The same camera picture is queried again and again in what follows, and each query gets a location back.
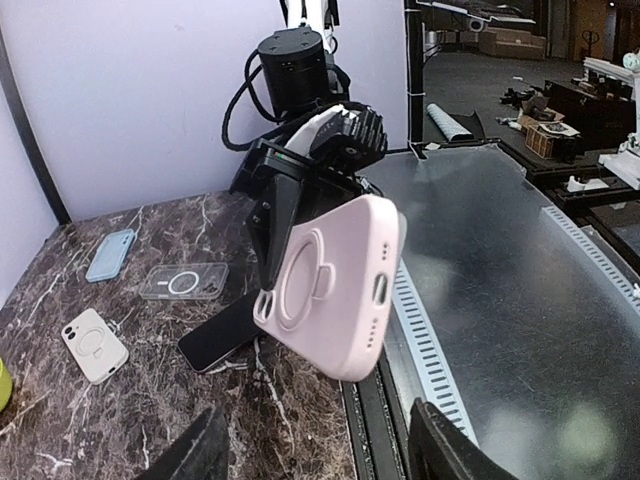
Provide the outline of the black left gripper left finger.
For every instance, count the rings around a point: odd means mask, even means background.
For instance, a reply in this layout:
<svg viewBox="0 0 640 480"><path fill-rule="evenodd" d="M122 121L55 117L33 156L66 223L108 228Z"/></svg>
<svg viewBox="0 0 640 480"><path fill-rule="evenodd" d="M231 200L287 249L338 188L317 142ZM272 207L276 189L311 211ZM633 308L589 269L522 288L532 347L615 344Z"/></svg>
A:
<svg viewBox="0 0 640 480"><path fill-rule="evenodd" d="M223 408L207 408L137 479L228 478L230 437Z"/></svg>

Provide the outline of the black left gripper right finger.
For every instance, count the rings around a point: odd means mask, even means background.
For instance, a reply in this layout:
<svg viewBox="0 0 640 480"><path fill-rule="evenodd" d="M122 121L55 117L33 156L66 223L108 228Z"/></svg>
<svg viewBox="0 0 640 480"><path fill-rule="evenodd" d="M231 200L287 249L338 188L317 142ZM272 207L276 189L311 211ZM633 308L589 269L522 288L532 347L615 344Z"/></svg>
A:
<svg viewBox="0 0 640 480"><path fill-rule="evenodd" d="M486 456L434 404L411 408L409 477L421 480L516 480Z"/></svg>

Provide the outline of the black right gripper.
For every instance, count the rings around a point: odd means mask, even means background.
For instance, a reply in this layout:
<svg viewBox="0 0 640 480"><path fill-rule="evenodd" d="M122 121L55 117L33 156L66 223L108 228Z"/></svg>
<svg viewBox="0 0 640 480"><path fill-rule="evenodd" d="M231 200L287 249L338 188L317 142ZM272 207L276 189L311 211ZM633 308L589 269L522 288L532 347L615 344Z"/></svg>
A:
<svg viewBox="0 0 640 480"><path fill-rule="evenodd" d="M260 288L273 290L292 226L368 194L370 183L358 171L344 174L316 168L284 146L259 139L250 146L230 191L255 201L246 225L256 253Z"/></svg>

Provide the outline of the pink phone case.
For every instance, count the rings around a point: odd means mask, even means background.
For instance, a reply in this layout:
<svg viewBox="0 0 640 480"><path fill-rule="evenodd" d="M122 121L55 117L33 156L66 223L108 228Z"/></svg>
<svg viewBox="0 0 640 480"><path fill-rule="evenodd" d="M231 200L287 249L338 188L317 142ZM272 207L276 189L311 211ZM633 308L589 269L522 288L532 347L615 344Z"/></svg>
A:
<svg viewBox="0 0 640 480"><path fill-rule="evenodd" d="M254 323L327 377L363 380L381 353L405 233L395 204L373 194L293 227Z"/></svg>

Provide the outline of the black smartphone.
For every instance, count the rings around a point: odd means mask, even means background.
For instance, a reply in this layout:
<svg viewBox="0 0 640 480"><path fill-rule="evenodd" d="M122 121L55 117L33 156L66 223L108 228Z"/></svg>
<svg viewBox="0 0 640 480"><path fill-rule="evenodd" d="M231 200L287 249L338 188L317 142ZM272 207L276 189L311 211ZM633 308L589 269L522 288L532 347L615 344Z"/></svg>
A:
<svg viewBox="0 0 640 480"><path fill-rule="evenodd" d="M259 289L248 292L178 340L178 349L197 373L205 373L259 337L253 307Z"/></svg>

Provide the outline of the clear purple phone case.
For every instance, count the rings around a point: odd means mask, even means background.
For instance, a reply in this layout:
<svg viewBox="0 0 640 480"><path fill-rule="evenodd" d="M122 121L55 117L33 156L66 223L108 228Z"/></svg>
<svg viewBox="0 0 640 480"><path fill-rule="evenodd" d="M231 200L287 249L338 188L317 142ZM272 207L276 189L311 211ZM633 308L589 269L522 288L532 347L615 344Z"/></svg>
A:
<svg viewBox="0 0 640 480"><path fill-rule="evenodd" d="M227 263L157 265L139 288L145 300L215 300L226 284Z"/></svg>

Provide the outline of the light blue phone case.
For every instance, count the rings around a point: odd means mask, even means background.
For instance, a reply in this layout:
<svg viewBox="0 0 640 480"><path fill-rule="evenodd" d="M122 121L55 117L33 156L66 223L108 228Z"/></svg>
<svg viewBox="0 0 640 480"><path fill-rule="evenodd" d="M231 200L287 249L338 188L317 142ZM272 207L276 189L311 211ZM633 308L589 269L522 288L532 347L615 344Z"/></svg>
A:
<svg viewBox="0 0 640 480"><path fill-rule="evenodd" d="M107 235L97 248L85 279L97 283L116 278L135 239L136 233L132 229Z"/></svg>

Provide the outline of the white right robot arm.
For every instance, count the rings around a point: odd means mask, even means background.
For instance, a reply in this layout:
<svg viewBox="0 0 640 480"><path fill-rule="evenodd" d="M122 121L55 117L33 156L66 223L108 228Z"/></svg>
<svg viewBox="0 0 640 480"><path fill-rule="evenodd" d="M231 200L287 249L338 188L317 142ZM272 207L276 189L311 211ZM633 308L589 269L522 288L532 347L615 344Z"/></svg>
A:
<svg viewBox="0 0 640 480"><path fill-rule="evenodd" d="M221 127L224 146L244 156L230 190L255 202L247 225L264 291L276 285L293 227L370 192L358 173L388 146L381 115L351 100L351 79L335 62L336 2L284 1L281 9L286 28L247 58ZM275 127L239 144L229 126L243 95Z"/></svg>

